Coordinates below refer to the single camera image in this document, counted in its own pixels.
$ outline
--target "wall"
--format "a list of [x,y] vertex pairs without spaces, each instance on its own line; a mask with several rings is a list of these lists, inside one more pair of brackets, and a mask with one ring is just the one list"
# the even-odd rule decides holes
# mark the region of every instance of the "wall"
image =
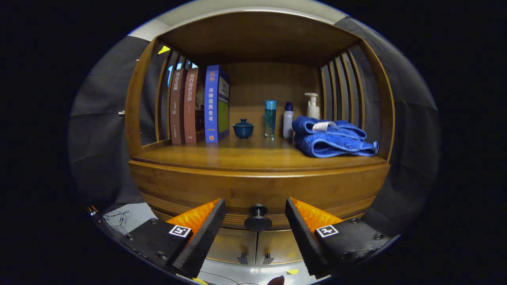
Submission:
[[314,0],[196,0],[161,14],[129,35],[151,41],[156,35],[178,25],[211,15],[241,10],[296,13],[331,25],[345,17],[341,11]]
[[157,19],[153,19],[141,25],[128,35],[136,38],[145,39],[151,42],[153,38],[155,38],[155,36],[161,33],[165,33],[168,30],[169,26],[166,23]]

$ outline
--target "shelf board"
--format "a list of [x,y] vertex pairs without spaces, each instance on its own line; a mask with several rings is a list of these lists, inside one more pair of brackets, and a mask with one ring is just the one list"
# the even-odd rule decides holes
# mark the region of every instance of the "shelf board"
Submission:
[[311,18],[242,11],[176,27],[159,39],[197,65],[288,62],[322,67],[359,37]]
[[222,171],[312,171],[360,167],[386,163],[380,157],[341,155],[311,158],[299,151],[294,142],[263,136],[238,139],[231,135],[218,143],[172,145],[139,154],[133,160],[161,165]]

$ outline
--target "bowl lid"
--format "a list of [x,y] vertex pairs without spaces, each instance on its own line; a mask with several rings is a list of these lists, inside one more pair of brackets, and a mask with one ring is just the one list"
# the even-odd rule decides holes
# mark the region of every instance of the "bowl lid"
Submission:
[[240,119],[241,123],[232,125],[233,127],[253,127],[254,125],[247,123],[246,119]]

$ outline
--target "folded towel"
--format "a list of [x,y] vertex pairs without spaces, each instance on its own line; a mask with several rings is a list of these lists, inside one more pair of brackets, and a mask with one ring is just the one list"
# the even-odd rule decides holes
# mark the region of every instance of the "folded towel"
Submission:
[[379,150],[377,142],[369,144],[358,139],[325,132],[311,135],[296,134],[294,141],[298,149],[310,157],[332,157],[342,154],[374,156]]
[[[321,122],[331,122],[328,120],[318,120],[315,118],[308,118],[305,116],[299,116],[292,122],[292,129],[296,134],[300,135],[309,135],[318,133],[319,131],[314,131],[313,126],[316,123]],[[340,134],[342,136],[355,138],[355,139],[365,139],[366,132],[361,130],[360,128],[352,125],[347,121],[334,121],[336,126],[330,125],[328,126],[327,133],[331,134]]]

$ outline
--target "pump dispenser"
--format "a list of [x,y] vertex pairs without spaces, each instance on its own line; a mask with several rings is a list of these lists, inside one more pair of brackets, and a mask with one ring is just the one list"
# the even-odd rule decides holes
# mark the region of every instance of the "pump dispenser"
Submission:
[[320,108],[317,107],[318,94],[306,92],[305,95],[310,96],[310,101],[308,101],[308,114],[306,116],[320,120]]

